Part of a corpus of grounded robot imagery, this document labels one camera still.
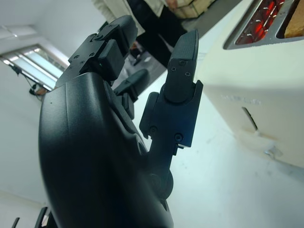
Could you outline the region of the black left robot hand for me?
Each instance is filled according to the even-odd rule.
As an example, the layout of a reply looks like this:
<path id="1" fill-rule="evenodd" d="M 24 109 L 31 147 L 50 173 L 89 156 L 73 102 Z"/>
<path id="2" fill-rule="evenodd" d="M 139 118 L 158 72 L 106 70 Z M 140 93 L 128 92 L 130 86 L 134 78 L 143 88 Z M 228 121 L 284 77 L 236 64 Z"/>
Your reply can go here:
<path id="1" fill-rule="evenodd" d="M 134 102 L 147 74 L 112 88 L 137 36 L 129 15 L 89 35 L 46 93 L 38 152 L 51 228 L 172 228 L 171 161 L 191 147 L 203 84 L 194 81 L 199 37 L 182 35 L 160 92 L 138 127 Z"/>

